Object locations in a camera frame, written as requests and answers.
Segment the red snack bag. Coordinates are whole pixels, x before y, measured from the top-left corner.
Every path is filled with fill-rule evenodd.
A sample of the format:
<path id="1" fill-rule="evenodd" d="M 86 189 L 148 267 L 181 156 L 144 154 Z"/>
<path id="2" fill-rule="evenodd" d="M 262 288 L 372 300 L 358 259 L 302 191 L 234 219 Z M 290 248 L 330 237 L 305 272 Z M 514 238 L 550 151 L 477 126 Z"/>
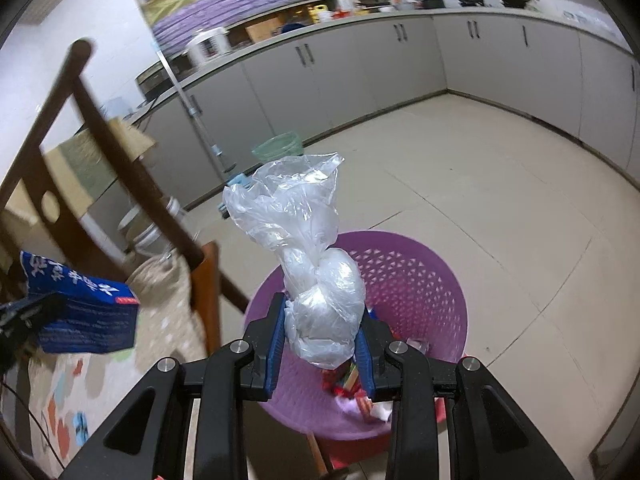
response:
<path id="1" fill-rule="evenodd" d="M 323 391 L 331 393 L 332 396 L 352 399 L 361 389 L 356 364 L 349 361 L 334 370 L 322 370 L 321 387 Z"/>

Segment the white plastic bucket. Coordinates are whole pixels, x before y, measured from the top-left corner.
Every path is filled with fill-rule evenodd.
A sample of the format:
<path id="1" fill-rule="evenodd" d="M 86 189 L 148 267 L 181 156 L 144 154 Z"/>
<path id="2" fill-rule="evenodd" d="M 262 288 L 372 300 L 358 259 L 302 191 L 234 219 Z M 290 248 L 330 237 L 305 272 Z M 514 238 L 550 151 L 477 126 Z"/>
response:
<path id="1" fill-rule="evenodd" d="M 197 240 L 198 231 L 194 228 L 192 219 L 181 207 L 178 200 L 175 197 L 166 197 L 164 203 L 171 217 L 178 221 L 192 240 Z M 139 205 L 134 205 L 122 217 L 117 229 L 119 234 L 126 240 L 127 247 L 141 257 L 163 256 L 174 249 L 174 245 L 171 244 L 160 228 L 151 221 Z"/>

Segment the white rice cooker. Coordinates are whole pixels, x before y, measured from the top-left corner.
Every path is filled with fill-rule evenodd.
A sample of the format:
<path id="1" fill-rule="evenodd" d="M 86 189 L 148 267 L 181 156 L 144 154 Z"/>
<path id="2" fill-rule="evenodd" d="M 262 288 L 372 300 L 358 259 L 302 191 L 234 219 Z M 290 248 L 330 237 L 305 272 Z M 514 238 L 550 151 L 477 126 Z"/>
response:
<path id="1" fill-rule="evenodd" d="M 201 30 L 186 44 L 186 55 L 194 66 L 206 64 L 231 51 L 228 30 L 224 27 Z"/>

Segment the green lined trash bin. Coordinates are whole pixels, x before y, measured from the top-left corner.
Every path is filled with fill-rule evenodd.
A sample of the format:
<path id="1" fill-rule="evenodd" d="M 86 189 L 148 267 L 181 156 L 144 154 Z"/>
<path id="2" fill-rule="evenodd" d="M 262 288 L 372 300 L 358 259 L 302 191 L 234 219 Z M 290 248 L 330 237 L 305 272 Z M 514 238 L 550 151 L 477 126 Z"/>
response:
<path id="1" fill-rule="evenodd" d="M 252 149 L 253 155 L 262 163 L 272 162 L 285 156 L 304 154 L 302 139 L 294 131 L 273 136 Z"/>

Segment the grey kitchen cabinets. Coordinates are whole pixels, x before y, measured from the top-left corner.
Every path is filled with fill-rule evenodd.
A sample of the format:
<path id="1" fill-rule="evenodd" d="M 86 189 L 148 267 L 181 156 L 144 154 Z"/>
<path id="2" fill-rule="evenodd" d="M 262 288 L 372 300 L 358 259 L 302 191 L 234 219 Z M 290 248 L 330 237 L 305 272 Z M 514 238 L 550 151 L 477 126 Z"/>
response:
<path id="1" fill-rule="evenodd" d="M 638 58 L 623 40 L 540 13 L 343 18 L 218 56 L 184 86 L 209 142 L 241 171 L 270 136 L 312 143 L 449 92 L 539 120 L 639 174 Z"/>

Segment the red floor stool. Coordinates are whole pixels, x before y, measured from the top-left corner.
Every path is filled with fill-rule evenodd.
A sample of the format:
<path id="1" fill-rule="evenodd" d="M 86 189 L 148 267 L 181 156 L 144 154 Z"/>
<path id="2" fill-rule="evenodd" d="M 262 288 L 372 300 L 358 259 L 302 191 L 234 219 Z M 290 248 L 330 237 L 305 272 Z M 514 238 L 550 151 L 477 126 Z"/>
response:
<path id="1" fill-rule="evenodd" d="M 364 393 L 351 399 L 336 396 L 334 401 L 343 415 L 356 422 L 365 422 L 367 426 L 378 426 L 382 420 L 375 418 L 374 414 L 382 415 L 390 407 L 389 403 L 372 403 Z M 330 440 L 306 434 L 306 439 L 322 479 L 343 478 L 348 466 L 381 454 L 390 446 L 389 434 L 352 441 Z"/>

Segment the clear plastic bag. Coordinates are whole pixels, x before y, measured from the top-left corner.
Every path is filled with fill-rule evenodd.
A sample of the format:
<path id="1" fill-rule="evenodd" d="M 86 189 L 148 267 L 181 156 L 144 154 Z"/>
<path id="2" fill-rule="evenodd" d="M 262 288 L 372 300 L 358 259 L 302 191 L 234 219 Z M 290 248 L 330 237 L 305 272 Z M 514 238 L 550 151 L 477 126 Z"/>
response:
<path id="1" fill-rule="evenodd" d="M 357 263 L 335 243 L 337 153 L 285 156 L 254 172 L 250 185 L 224 189 L 235 225 L 272 252 L 288 295 L 285 336 L 309 364 L 334 370 L 355 352 L 366 285 Z"/>

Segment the cloth covered side table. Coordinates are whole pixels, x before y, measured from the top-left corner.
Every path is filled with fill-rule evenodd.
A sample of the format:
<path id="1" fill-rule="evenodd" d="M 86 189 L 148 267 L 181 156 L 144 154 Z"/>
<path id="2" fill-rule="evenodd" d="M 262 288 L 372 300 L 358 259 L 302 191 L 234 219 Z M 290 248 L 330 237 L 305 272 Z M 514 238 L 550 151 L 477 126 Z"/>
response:
<path id="1" fill-rule="evenodd" d="M 107 123 L 131 160 L 143 156 L 157 144 L 152 136 L 129 122 L 114 118 Z M 45 152 L 43 158 L 76 219 L 84 216 L 89 207 L 118 180 L 88 129 L 81 130 Z M 34 238 L 36 229 L 44 228 L 22 180 L 14 188 L 1 218 L 18 244 Z"/>

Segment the blue flat mop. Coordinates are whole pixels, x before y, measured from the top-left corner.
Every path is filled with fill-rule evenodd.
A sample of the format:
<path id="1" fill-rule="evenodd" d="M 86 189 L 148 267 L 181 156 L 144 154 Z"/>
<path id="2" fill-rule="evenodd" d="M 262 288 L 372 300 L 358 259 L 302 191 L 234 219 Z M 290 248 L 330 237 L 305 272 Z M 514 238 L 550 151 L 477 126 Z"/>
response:
<path id="1" fill-rule="evenodd" d="M 182 106 L 189 116 L 192 129 L 198 138 L 198 142 L 200 142 L 201 147 L 204 148 L 205 154 L 212 164 L 219 180 L 221 180 L 225 186 L 242 186 L 242 188 L 248 188 L 250 186 L 250 179 L 244 172 L 236 170 L 235 161 L 210 138 L 208 130 L 202 121 L 202 111 L 198 108 L 194 99 L 184 91 L 182 84 L 178 81 L 174 70 L 171 68 L 160 46 L 153 44 L 153 49 L 160 60 L 160 64 L 162 64 L 163 69 L 167 73 L 172 86 L 175 88 Z"/>

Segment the dark wooden chair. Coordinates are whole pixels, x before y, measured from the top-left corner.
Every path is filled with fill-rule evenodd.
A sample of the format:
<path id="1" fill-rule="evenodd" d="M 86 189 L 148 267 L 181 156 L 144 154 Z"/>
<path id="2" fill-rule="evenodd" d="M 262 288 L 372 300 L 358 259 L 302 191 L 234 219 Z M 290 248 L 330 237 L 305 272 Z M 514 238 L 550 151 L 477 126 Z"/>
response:
<path id="1" fill-rule="evenodd" d="M 20 239 L 6 223 L 16 217 L 39 223 L 74 268 L 101 278 L 124 280 L 129 271 L 92 237 L 89 208 L 119 184 L 190 269 L 190 305 L 204 326 L 205 349 L 221 346 L 219 304 L 227 299 L 240 312 L 248 299 L 219 269 L 219 247 L 200 244 L 168 210 L 169 198 L 155 183 L 142 159 L 154 142 L 121 119 L 107 120 L 82 79 L 92 55 L 87 39 L 75 41 L 42 109 L 30 127 L 1 183 L 1 248 L 9 267 L 1 290 L 21 297 L 24 273 L 18 270 Z"/>

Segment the blue Chinese text box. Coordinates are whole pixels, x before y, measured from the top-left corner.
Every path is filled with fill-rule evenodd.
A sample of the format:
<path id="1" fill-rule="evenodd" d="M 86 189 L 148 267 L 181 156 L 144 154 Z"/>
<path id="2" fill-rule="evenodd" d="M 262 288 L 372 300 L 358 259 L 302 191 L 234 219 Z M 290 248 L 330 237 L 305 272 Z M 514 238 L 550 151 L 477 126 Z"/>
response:
<path id="1" fill-rule="evenodd" d="M 57 292 L 61 316 L 38 335 L 44 352 L 107 354 L 134 346 L 140 301 L 125 283 L 95 278 L 47 257 L 21 252 L 30 296 Z"/>

